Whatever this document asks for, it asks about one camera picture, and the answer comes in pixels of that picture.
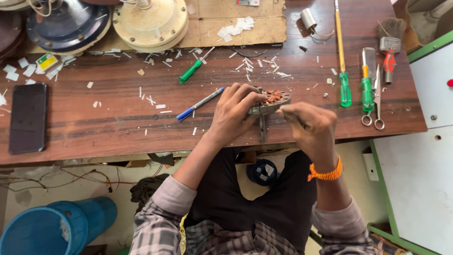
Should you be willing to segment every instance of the person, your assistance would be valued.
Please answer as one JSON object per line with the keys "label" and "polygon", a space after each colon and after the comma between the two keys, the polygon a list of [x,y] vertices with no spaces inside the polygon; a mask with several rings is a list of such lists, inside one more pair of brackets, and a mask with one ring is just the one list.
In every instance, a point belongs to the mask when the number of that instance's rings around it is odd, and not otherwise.
{"label": "person", "polygon": [[130,255],[180,254],[187,213],[185,254],[304,254],[312,222],[323,238],[320,254],[375,254],[341,176],[331,111],[307,103],[277,110],[301,151],[286,158],[263,196],[242,196],[234,165],[241,149],[224,147],[251,128],[258,116],[247,111],[265,99],[247,84],[225,89],[210,129],[136,214]]}

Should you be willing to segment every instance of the wooden table top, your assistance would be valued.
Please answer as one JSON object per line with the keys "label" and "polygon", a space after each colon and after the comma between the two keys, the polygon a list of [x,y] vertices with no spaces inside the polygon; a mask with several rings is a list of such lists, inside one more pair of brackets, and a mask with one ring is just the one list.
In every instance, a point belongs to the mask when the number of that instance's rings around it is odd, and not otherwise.
{"label": "wooden table top", "polygon": [[[10,155],[10,114],[1,113],[4,116],[0,117],[0,164],[193,149],[209,129],[219,97],[196,110],[195,118],[189,117],[178,122],[176,116],[215,89],[230,86],[234,82],[287,91],[292,96],[292,103],[308,102],[336,112],[337,139],[427,130],[404,51],[396,57],[398,65],[395,68],[394,83],[386,86],[388,89],[382,93],[381,119],[385,121],[385,129],[377,130],[361,123],[361,117],[365,114],[361,109],[361,52],[364,47],[373,47],[377,52],[377,20],[395,16],[389,0],[340,1],[346,71],[349,72],[352,89],[352,106],[348,108],[341,107],[339,103],[339,80],[331,71],[331,68],[335,68],[340,72],[336,35],[327,39],[325,44],[315,40],[308,36],[299,18],[300,12],[310,7],[318,22],[317,31],[328,34],[335,25],[334,1],[289,0],[286,1],[286,7],[284,14],[288,38],[282,47],[255,45],[237,48],[248,55],[267,49],[259,59],[270,60],[277,56],[279,71],[291,74],[290,77],[279,78],[278,75],[267,74],[273,68],[268,65],[266,68],[259,68],[255,65],[255,71],[250,74],[252,82],[248,82],[244,70],[239,73],[230,72],[242,63],[243,57],[235,55],[228,58],[233,52],[227,48],[214,49],[207,58],[207,65],[199,68],[183,85],[179,84],[178,76],[194,60],[194,56],[187,50],[178,59],[174,58],[176,52],[153,57],[156,63],[154,66],[143,63],[147,54],[136,52],[130,53],[131,59],[122,54],[120,59],[108,55],[84,55],[64,67],[58,74],[57,82],[49,81],[44,75],[32,76],[50,86],[48,143],[45,151]],[[300,50],[300,45],[307,47],[308,51],[305,53]],[[377,62],[382,63],[383,56],[376,56]],[[38,57],[29,56],[29,62]],[[173,58],[171,68],[162,63],[166,58]],[[17,59],[9,59],[5,62],[17,66],[16,61]],[[143,77],[137,74],[140,69],[145,71]],[[10,109],[12,87],[24,84],[25,78],[21,75],[17,82],[1,80],[0,88],[8,89],[5,94],[8,105],[4,105],[4,108]],[[337,85],[332,88],[326,83],[327,78],[332,78]],[[90,81],[94,85],[88,89]],[[157,104],[165,104],[166,108],[156,109],[148,100],[141,100],[140,86],[146,97],[151,95]],[[328,93],[326,98],[323,97],[324,93]],[[94,108],[95,101],[101,102],[102,106]],[[371,115],[374,120],[376,111]],[[266,143],[292,141],[290,128],[283,118],[276,114],[266,116]],[[257,144],[260,144],[258,125],[230,146]]]}

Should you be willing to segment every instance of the scissors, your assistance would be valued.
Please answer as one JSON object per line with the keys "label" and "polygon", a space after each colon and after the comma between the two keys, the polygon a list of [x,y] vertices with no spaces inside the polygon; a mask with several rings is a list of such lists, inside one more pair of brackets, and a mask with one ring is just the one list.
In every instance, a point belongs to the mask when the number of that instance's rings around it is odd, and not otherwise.
{"label": "scissors", "polygon": [[[374,87],[376,89],[374,103],[376,104],[376,108],[377,108],[377,120],[374,121],[374,127],[379,130],[384,129],[384,127],[386,126],[384,121],[381,120],[381,77],[382,77],[382,75],[383,75],[382,70],[379,68],[379,65],[377,65],[376,81],[374,82]],[[362,124],[365,126],[370,126],[373,123],[370,113],[371,112],[368,112],[367,115],[362,117]]]}

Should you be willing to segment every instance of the black cloth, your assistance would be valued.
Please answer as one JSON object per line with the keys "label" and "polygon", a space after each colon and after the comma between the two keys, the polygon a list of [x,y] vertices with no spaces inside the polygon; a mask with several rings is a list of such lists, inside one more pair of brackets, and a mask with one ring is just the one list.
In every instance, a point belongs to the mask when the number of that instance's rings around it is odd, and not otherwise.
{"label": "black cloth", "polygon": [[254,231],[261,221],[286,238],[303,254],[312,226],[311,208],[316,182],[307,181],[310,159],[302,151],[286,157],[272,188],[249,201],[241,194],[234,160],[240,148],[223,148],[206,170],[184,227],[212,220],[225,230]]}
{"label": "black cloth", "polygon": [[148,200],[156,192],[157,188],[164,182],[164,180],[169,176],[169,174],[161,174],[154,178],[147,177],[141,179],[137,184],[130,188],[130,193],[132,198],[130,199],[133,203],[138,203],[139,208],[135,213],[138,213],[143,209]]}

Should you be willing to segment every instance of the green handle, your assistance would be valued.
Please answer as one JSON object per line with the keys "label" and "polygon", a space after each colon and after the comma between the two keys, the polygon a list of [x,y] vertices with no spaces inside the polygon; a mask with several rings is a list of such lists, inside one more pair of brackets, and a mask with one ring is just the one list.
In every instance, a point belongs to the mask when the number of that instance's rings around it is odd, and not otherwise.
{"label": "green handle", "polygon": [[178,79],[180,83],[183,83],[195,72],[195,70],[201,65],[201,60],[197,59],[193,66],[189,67]]}
{"label": "green handle", "polygon": [[374,110],[373,93],[371,91],[371,79],[370,77],[362,78],[362,107],[365,112],[371,112]]}
{"label": "green handle", "polygon": [[352,104],[351,101],[351,88],[349,87],[349,73],[341,72],[339,74],[341,81],[340,95],[341,95],[341,105],[343,107],[349,107]]}

